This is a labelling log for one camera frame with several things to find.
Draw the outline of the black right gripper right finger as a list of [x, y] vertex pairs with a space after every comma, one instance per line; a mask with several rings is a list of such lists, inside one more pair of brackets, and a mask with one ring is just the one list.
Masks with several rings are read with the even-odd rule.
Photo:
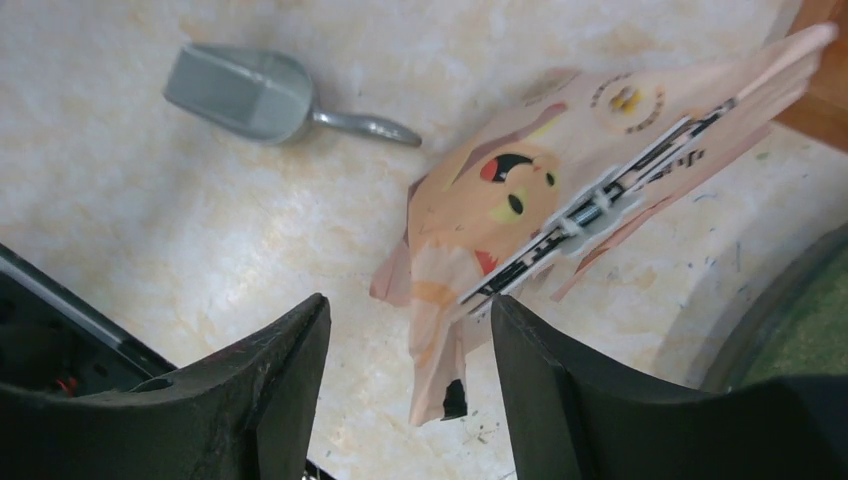
[[491, 324], [521, 479], [843, 479], [847, 380], [708, 393], [645, 374], [509, 296]]

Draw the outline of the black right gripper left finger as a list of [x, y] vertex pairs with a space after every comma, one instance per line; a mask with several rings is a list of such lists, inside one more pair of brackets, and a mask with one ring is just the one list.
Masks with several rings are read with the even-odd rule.
[[328, 353], [314, 294], [255, 333], [128, 391], [1, 389], [5, 479], [299, 479]]

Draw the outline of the piano-key bag clip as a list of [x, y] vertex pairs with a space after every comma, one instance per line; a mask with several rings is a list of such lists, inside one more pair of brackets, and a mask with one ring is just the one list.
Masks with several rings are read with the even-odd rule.
[[625, 214], [639, 206], [642, 187], [692, 150], [705, 131], [740, 101], [737, 95], [699, 118], [678, 120], [632, 160], [589, 184], [546, 220], [537, 237], [461, 294], [457, 305], [471, 316], [480, 316], [490, 308], [493, 296], [514, 292], [557, 257], [572, 257], [583, 251], [590, 240], [618, 225]]

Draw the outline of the orange cat litter bag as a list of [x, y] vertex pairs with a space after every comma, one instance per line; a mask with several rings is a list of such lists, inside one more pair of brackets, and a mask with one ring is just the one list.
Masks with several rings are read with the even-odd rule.
[[546, 220], [585, 187], [642, 152], [678, 120], [699, 118], [739, 95], [694, 148], [645, 184], [639, 206], [564, 265], [569, 281], [653, 215], [724, 169], [799, 100], [832, 22], [809, 26], [753, 56], [665, 70], [592, 73], [553, 69], [520, 103], [495, 115], [409, 188], [404, 232], [370, 284], [373, 298], [410, 311], [413, 361], [409, 421], [466, 415], [466, 356], [485, 339], [480, 316], [458, 297], [537, 237]]

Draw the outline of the grey metal scoop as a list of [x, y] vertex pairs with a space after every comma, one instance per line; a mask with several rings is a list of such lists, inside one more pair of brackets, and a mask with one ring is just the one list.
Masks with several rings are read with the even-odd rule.
[[271, 49], [191, 42], [163, 89], [172, 105], [218, 128], [263, 145], [293, 141], [312, 125], [418, 148], [421, 136], [387, 118], [330, 112], [294, 58]]

